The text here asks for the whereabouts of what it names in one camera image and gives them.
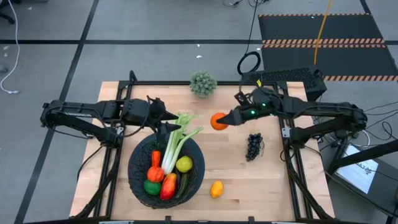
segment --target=wooden tabletop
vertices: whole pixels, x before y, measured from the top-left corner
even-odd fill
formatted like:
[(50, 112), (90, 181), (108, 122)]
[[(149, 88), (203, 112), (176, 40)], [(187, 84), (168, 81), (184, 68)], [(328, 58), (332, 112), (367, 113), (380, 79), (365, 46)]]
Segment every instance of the wooden tabletop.
[[(103, 82), (98, 101), (114, 100), (117, 86), (118, 82)], [(253, 86), (244, 86), (243, 92), (250, 92), (252, 89)], [(288, 89), (290, 96), (306, 100), (302, 83), (288, 83)], [(124, 139), (112, 219), (164, 220), (165, 216), (170, 215), (172, 220), (247, 221), (249, 216), (254, 216), (256, 221), (295, 220), (286, 164), (279, 158), (283, 147), (278, 118), (269, 116), (241, 126), (230, 126), (223, 131), (215, 131), (210, 126), (210, 117), (214, 113), (228, 113), (238, 105), (233, 97), (237, 92), (237, 86), (218, 86), (211, 97), (201, 99), (192, 95), (189, 86), (133, 86), (131, 98), (146, 99), (146, 95), (159, 97), (171, 113), (182, 112), (199, 116), (190, 123), (190, 128), (195, 129), (199, 125), (204, 127), (193, 139), (205, 157), (205, 177), (199, 191), (184, 204), (156, 210), (141, 204), (130, 189), (127, 164), (138, 143), (152, 134), (150, 129), (145, 128), (133, 137)], [(295, 120), (295, 125), (302, 128), (312, 124), (312, 119), (308, 116)], [(128, 127), (126, 134), (136, 128)], [(262, 134), (265, 142), (264, 155), (246, 162), (247, 138), (252, 133)], [(309, 140), (307, 145), (318, 150), (315, 140)], [(85, 158), (98, 146), (97, 140), (89, 140)], [(105, 150), (98, 153), (81, 171), (70, 215), (80, 212), (98, 188), (104, 152)], [(309, 191), (325, 211), (334, 216), (320, 156), (308, 149), (302, 149), (302, 161)], [(215, 180), (224, 183), (224, 194), (216, 199), (210, 196), (210, 187)], [(104, 193), (101, 214), (104, 214), (107, 199), (108, 191)], [(305, 217), (301, 194), (299, 200), (302, 217)]]

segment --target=orange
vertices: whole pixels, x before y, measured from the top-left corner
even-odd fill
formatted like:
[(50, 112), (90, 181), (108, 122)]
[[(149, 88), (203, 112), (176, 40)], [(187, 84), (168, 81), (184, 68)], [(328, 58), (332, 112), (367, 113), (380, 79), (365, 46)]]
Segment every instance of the orange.
[(225, 117), (225, 114), (224, 114), (224, 113), (217, 113), (217, 114), (214, 114), (214, 115), (211, 117), (211, 119), (210, 119), (211, 127), (213, 127), (215, 130), (218, 130), (218, 131), (221, 131), (221, 130), (226, 129), (226, 128), (228, 127), (228, 124), (220, 124), (220, 123), (217, 123), (217, 120), (220, 119), (220, 118), (223, 118), (223, 117)]

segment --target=floor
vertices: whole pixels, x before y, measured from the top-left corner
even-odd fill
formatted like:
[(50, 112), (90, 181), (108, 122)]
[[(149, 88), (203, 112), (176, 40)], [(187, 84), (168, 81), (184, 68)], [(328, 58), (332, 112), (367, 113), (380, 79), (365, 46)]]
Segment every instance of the floor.
[[(242, 1), (236, 8), (224, 7), (221, 0), (99, 0), (87, 40), (137, 40), (122, 45), (89, 42), (81, 54), (78, 48), (90, 9), (97, 0), (49, 0), (48, 3), (24, 1), (15, 5), (21, 40), (49, 41), (22, 44), (21, 56), (6, 88), (18, 95), (0, 93), (0, 222), (14, 223), (30, 177), (45, 140), (47, 130), (40, 127), (42, 104), (57, 99), (95, 102), (102, 81), (125, 80), (133, 69), (139, 80), (189, 80), (197, 70), (210, 71), (217, 80), (238, 80), (236, 64), (246, 44), (173, 44), (166, 40), (247, 39), (253, 8)], [(398, 40), (396, 0), (367, 0), (386, 40)], [(324, 13), (326, 0), (270, 0), (259, 6), (258, 14)], [(2, 12), (11, 15), (9, 7)], [(331, 13), (364, 12), (360, 0), (334, 0)], [(261, 39), (255, 20), (252, 38)], [(0, 19), (0, 40), (13, 39), (15, 26)], [(162, 40), (152, 43), (140, 40)], [(256, 50), (260, 45), (251, 45)], [(388, 48), (398, 60), (398, 45)], [(0, 64), (12, 67), (14, 44), (0, 44)], [(77, 60), (71, 67), (72, 60)], [(246, 62), (245, 68), (253, 65)], [(396, 100), (396, 82), (326, 82), (328, 91), (322, 101), (349, 101), (360, 108), (371, 108)], [(378, 112), (394, 110), (397, 105)], [(381, 119), (370, 117), (370, 122)], [(398, 117), (387, 120), (393, 129)], [(386, 136), (381, 126), (372, 129)], [(371, 139), (372, 144), (380, 143)], [(24, 222), (67, 218), (76, 187), (76, 173), (82, 162), (86, 142), (54, 135)], [(333, 149), (323, 151), (325, 167)], [(398, 154), (382, 158), (398, 167)], [(339, 185), (329, 184), (336, 216), (342, 220), (384, 223), (386, 216)]]

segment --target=lemon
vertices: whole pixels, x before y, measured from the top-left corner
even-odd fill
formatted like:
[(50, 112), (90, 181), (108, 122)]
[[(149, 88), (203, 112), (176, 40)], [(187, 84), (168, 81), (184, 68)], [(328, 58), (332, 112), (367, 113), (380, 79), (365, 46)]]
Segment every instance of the lemon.
[(180, 172), (188, 172), (192, 168), (192, 160), (188, 156), (183, 156), (177, 161), (175, 166)]

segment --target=grapes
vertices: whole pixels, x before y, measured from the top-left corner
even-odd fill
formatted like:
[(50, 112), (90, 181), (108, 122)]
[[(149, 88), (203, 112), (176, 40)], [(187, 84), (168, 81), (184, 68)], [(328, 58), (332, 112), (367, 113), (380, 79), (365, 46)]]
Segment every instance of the grapes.
[(248, 153), (246, 154), (246, 160), (248, 162), (253, 161), (260, 154), (260, 144), (262, 142), (261, 133), (250, 134), (248, 137)]

